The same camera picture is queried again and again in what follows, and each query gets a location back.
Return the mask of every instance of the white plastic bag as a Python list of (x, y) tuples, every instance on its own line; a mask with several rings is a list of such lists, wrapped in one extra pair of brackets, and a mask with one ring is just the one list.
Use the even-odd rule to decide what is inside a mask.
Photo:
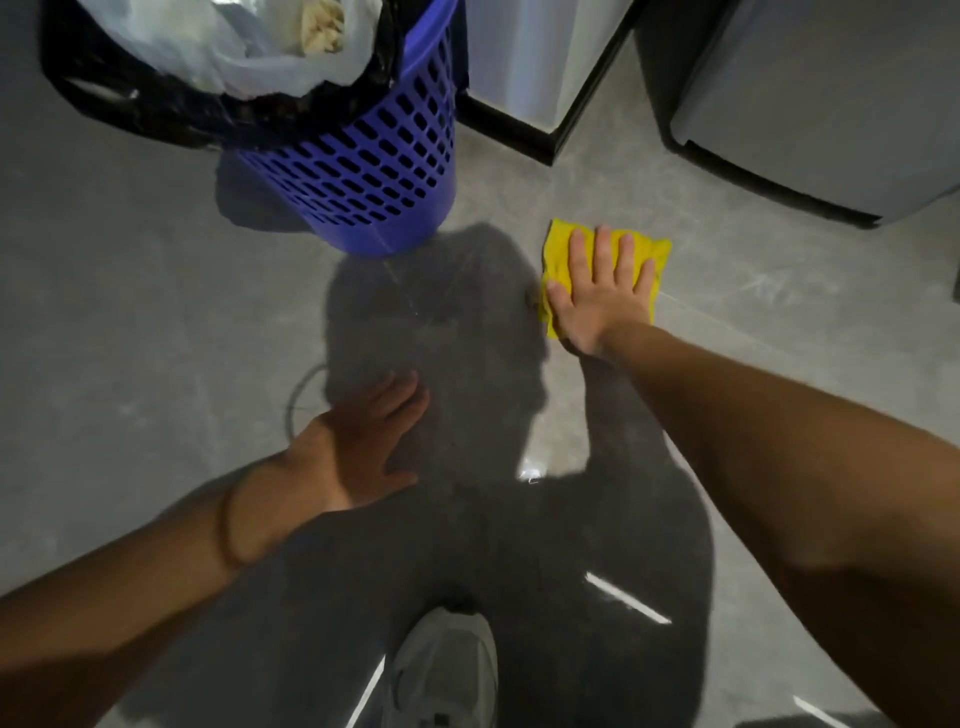
[(339, 0), (339, 50), (305, 56), (304, 6), (329, 0), (80, 0), (122, 48), (194, 88), (250, 99), (351, 85), (373, 53), (382, 0)]

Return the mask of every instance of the black baseboard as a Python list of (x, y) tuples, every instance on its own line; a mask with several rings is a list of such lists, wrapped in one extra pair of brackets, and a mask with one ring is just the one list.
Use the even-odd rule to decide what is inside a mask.
[(587, 76), (587, 80), (584, 81), (580, 93), (573, 100), (564, 121), (553, 132), (545, 132), (513, 118), (508, 113), (489, 107), (483, 102), (468, 96), (465, 90), (457, 94), (457, 120), (465, 126), (489, 136), (491, 139), (496, 139), (496, 141), (511, 149), (516, 149), (527, 157), (543, 164), (552, 165), (573, 128), (580, 120), (580, 115), (587, 107), (593, 92), (600, 85), (607, 69), (613, 63), (613, 59), (616, 58), (617, 51), (620, 50), (620, 46), (623, 45), (624, 40), (627, 39), (630, 31), (636, 25), (644, 5), (646, 5), (645, 0), (635, 0), (634, 4), (627, 10), (627, 14), (624, 15), (623, 20), (616, 27), (610, 42), (607, 43), (607, 47), (604, 48), (600, 58), (597, 59), (597, 63), (593, 66), (593, 70)]

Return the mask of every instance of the yellow cloth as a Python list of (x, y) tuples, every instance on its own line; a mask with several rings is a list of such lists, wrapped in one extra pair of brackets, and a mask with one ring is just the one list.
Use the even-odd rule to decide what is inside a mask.
[[(567, 223), (558, 218), (554, 218), (550, 224), (550, 232), (546, 235), (546, 242), (543, 243), (543, 282), (540, 286), (540, 320), (546, 322), (546, 333), (551, 339), (560, 338), (557, 330), (553, 326), (553, 309), (546, 297), (546, 282), (549, 279), (558, 280), (564, 285), (566, 290), (570, 290), (570, 269), (567, 265), (569, 259), (569, 241), (570, 234), (580, 229), (584, 232), (587, 247), (587, 261), (590, 270), (593, 270), (593, 236), (594, 231), (585, 228), (582, 225)], [(640, 266), (648, 257), (652, 257), (656, 262), (657, 274), (654, 277), (654, 289), (650, 294), (650, 317), (654, 315), (654, 300), (660, 291), (660, 276), (663, 273), (663, 267), (666, 265), (666, 259), (670, 256), (669, 240), (651, 240), (646, 235), (636, 231), (613, 231), (611, 234), (611, 247), (613, 253), (613, 264), (616, 265), (616, 259), (620, 253), (620, 235), (629, 232), (634, 237), (636, 253), (634, 255), (634, 283), (640, 277)]]

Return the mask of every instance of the white light streak on floor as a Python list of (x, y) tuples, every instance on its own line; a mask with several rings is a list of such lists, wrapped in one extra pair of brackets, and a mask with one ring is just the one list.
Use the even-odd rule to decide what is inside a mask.
[(642, 601), (637, 599), (635, 596), (628, 595), (622, 589), (618, 589), (613, 584), (611, 584), (606, 579), (601, 579), (594, 573), (587, 572), (587, 581), (599, 589), (601, 592), (612, 596), (614, 599), (619, 599), (624, 604), (626, 604), (631, 609), (636, 609), (643, 616), (652, 619), (657, 624), (669, 624), (670, 620), (664, 617), (659, 612), (655, 612)]
[(386, 665), (386, 662), (387, 658), (384, 657), (382, 660), (380, 660), (380, 664), (376, 666), (376, 670), (373, 671), (370, 682), (367, 683), (367, 687), (360, 696), (360, 702), (357, 703), (357, 707), (353, 709), (353, 715), (350, 716), (350, 720), (347, 721), (347, 728), (353, 728), (353, 726), (356, 724), (357, 718), (359, 718), (360, 714), (363, 713), (364, 706), (367, 705), (367, 701), (370, 700), (373, 689), (376, 687), (377, 682), (379, 682), (380, 675), (383, 674), (383, 666)]
[(847, 728), (846, 723), (841, 723), (835, 717), (828, 716), (826, 713), (820, 710), (817, 706), (810, 705), (808, 702), (806, 702), (802, 698), (797, 697), (796, 695), (793, 696), (793, 702), (795, 702), (797, 704), (797, 707), (800, 708), (802, 711), (807, 711), (812, 716), (816, 718), (820, 718), (824, 723), (826, 723), (831, 728)]

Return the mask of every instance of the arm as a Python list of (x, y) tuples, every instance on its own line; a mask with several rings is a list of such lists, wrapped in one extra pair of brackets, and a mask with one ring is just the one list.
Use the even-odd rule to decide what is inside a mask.
[(582, 352), (623, 369), (710, 498), (814, 637), (901, 725), (955, 725), (960, 698), (960, 450), (915, 427), (650, 326), (653, 261), (633, 286), (608, 229), (593, 274), (570, 241)]
[(412, 485), (384, 474), (429, 403), (393, 375), (314, 420), (234, 488), (198, 499), (0, 600), (0, 723), (93, 725), (246, 565), (305, 522)]

